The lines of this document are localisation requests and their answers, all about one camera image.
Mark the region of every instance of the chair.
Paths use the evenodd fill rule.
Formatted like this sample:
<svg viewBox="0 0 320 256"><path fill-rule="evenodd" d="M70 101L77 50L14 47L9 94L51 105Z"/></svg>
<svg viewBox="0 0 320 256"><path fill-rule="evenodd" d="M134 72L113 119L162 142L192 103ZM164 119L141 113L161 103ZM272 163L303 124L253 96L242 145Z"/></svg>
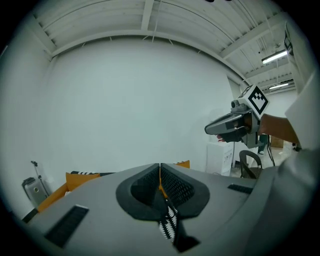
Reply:
<svg viewBox="0 0 320 256"><path fill-rule="evenodd" d="M252 157L256 161L258 167L249 168L247 164L247 156ZM261 171L263 170L260 157L249 150L242 150L239 153L239 158L241 178L258 179Z"/></svg>

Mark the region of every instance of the black slot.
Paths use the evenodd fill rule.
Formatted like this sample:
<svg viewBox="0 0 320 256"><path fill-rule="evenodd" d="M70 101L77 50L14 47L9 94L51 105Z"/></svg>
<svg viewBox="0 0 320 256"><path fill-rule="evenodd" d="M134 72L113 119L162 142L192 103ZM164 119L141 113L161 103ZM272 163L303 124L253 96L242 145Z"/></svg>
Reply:
<svg viewBox="0 0 320 256"><path fill-rule="evenodd" d="M88 211L88 208L75 205L44 237L56 246L63 248Z"/></svg>
<svg viewBox="0 0 320 256"><path fill-rule="evenodd" d="M252 187L241 186L241 185L236 185L236 184L229 185L228 189L235 190L235 191L242 192L242 193L246 193L246 194L251 194L251 192L253 190Z"/></svg>

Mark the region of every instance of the hand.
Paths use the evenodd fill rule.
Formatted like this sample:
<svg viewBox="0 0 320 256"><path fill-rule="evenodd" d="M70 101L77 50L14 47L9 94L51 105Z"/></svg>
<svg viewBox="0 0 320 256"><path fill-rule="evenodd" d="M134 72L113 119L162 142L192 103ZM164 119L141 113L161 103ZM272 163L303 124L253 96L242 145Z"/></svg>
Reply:
<svg viewBox="0 0 320 256"><path fill-rule="evenodd" d="M225 140L220 135L217 135L216 137L219 142L225 142Z"/></svg>
<svg viewBox="0 0 320 256"><path fill-rule="evenodd" d="M248 113L243 117L246 130L249 132L252 128L252 114Z"/></svg>

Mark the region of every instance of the gray device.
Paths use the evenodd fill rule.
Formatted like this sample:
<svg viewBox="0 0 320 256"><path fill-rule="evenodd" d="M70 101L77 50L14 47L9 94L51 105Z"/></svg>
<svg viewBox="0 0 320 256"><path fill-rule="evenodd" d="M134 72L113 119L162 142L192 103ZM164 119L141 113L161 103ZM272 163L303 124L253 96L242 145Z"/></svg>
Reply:
<svg viewBox="0 0 320 256"><path fill-rule="evenodd" d="M35 208L38 208L38 206L48 197L39 179L29 177L23 181L22 187Z"/></svg>
<svg viewBox="0 0 320 256"><path fill-rule="evenodd" d="M231 102L231 112L209 123L205 132L220 135L226 142L242 141L251 149L263 145L258 140L260 118L269 104L268 99L257 86L249 86ZM250 120L248 129L246 120Z"/></svg>
<svg viewBox="0 0 320 256"><path fill-rule="evenodd" d="M181 220L184 233L199 242L184 252L164 238L156 221L132 217L117 201L119 185L152 164L86 182L37 214L27 232L51 255L263 255L281 243L308 210L320 175L319 153L306 150L292 155L281 166L262 170L259 179L212 175L167 164L175 174L203 183L210 193L199 215ZM88 214L71 230L63 249L53 247L45 236L75 204L88 208Z"/></svg>

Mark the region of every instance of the cardboard box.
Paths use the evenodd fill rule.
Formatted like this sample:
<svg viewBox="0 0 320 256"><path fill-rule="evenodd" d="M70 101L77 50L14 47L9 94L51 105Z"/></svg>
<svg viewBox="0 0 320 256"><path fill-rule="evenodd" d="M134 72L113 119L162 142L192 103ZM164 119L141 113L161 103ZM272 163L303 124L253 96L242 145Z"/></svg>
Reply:
<svg viewBox="0 0 320 256"><path fill-rule="evenodd" d="M274 148L283 148L283 147L284 147L284 140L272 136L272 137L271 137L271 147L274 147Z"/></svg>

